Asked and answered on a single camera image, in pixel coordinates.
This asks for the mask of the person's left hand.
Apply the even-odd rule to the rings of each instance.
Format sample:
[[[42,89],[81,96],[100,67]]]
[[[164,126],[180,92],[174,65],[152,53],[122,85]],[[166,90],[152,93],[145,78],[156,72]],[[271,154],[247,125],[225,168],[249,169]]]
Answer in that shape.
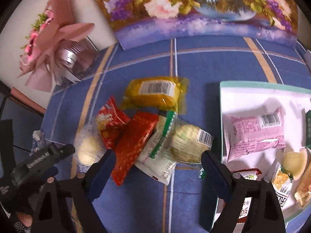
[[[25,226],[30,227],[32,225],[33,218],[31,215],[25,214],[23,212],[16,212],[19,221]]]

